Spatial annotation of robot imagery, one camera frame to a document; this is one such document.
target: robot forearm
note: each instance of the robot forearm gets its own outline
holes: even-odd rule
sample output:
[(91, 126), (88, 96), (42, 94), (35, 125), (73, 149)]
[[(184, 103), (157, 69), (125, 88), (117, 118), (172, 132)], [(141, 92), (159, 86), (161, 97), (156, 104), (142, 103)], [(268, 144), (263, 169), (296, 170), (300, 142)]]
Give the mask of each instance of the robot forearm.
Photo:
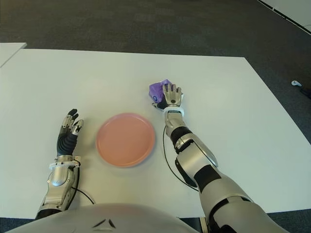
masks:
[(79, 180), (80, 162), (72, 155), (61, 155), (50, 165), (52, 173), (48, 178), (48, 191), (38, 210), (36, 219), (40, 219), (64, 210), (70, 206)]
[(165, 112), (166, 134), (173, 142), (178, 171), (185, 182), (198, 187), (202, 208), (211, 232), (287, 232), (229, 177), (222, 174), (217, 160), (183, 121), (183, 111)]

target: robot finger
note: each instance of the robot finger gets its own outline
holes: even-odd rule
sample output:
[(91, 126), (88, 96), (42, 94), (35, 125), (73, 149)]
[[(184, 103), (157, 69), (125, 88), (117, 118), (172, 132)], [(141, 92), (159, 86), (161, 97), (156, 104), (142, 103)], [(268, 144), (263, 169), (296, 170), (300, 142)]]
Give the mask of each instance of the robot finger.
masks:
[(68, 112), (68, 114), (65, 116), (65, 118), (63, 120), (62, 127), (60, 129), (59, 134), (70, 132), (70, 128), (74, 122), (74, 121), (72, 121), (72, 118), (75, 116), (77, 111), (78, 111), (77, 109), (71, 109)]
[(166, 92), (169, 91), (169, 87), (168, 87), (169, 84), (163, 84), (162, 85), (162, 89), (163, 89), (163, 93), (165, 94)]
[(173, 84), (173, 92), (177, 92), (177, 88), (175, 84)]
[(81, 128), (83, 127), (83, 122), (84, 122), (83, 120), (78, 120), (76, 123), (74, 123), (74, 125), (73, 125), (73, 127), (71, 129), (71, 133), (73, 135), (78, 136)]
[(76, 120), (76, 118), (78, 118), (78, 116), (79, 116), (79, 114), (77, 114), (77, 113), (72, 116), (70, 123), (69, 123), (69, 130), (72, 129), (72, 125), (73, 125), (74, 121)]

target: gray carpet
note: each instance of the gray carpet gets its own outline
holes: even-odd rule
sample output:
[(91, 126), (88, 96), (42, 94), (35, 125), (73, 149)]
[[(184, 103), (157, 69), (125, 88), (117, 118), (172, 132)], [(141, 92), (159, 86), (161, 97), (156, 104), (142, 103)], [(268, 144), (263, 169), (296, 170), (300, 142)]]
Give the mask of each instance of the gray carpet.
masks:
[[(28, 48), (242, 56), (311, 142), (311, 36), (256, 0), (1, 0), (0, 42)], [(311, 232), (311, 211), (271, 214)], [(23, 224), (1, 219), (0, 231)]]

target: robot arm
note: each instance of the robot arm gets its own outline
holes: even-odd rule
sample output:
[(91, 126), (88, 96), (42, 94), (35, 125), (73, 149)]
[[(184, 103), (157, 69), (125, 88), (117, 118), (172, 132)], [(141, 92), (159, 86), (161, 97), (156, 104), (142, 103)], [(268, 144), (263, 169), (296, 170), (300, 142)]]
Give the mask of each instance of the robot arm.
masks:
[(41, 219), (67, 210), (75, 196), (80, 175), (80, 159), (72, 155), (83, 120), (74, 121), (77, 110), (72, 109), (65, 117), (57, 140), (57, 158), (50, 164), (48, 191), (36, 215)]
[(217, 160), (206, 145), (183, 121), (181, 89), (163, 86), (166, 135), (177, 153), (176, 167), (185, 182), (198, 187), (201, 205), (211, 233), (287, 232), (229, 177), (222, 174)]

